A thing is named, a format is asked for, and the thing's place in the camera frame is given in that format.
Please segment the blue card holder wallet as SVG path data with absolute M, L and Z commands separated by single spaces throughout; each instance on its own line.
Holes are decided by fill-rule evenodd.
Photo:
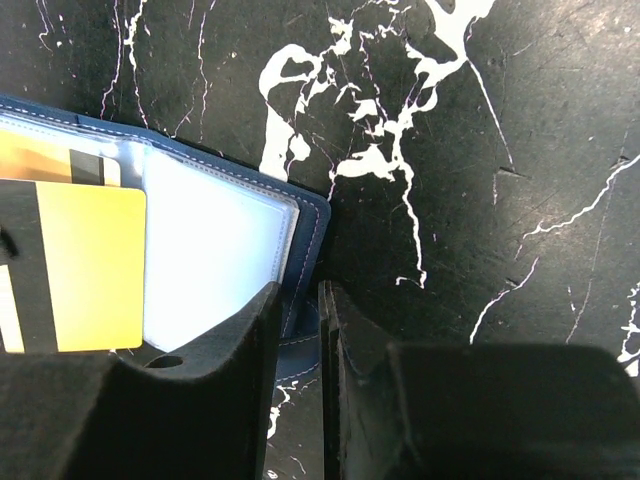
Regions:
M 143 344 L 174 351 L 237 313 L 268 282 L 282 294 L 278 382 L 319 363 L 307 297 L 331 217 L 328 201 L 157 132 L 3 96 L 1 125 L 118 164 L 147 199 Z

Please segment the orange credit card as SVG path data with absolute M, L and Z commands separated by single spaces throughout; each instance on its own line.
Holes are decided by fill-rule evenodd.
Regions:
M 114 159 L 9 131 L 1 132 L 1 178 L 121 186 Z

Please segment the yellow credit card black stripe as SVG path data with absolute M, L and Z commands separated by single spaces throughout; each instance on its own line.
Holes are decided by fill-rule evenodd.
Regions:
M 139 347 L 145 209 L 137 189 L 2 180 L 2 349 Z

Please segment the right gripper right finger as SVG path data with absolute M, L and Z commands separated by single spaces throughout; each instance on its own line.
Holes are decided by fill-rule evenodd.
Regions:
M 635 479 L 639 396 L 606 351 L 397 341 L 318 293 L 328 479 Z

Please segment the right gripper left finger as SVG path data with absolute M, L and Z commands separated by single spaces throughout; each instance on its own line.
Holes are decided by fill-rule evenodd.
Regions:
M 280 288 L 139 366 L 114 354 L 4 355 L 5 479 L 257 479 Z

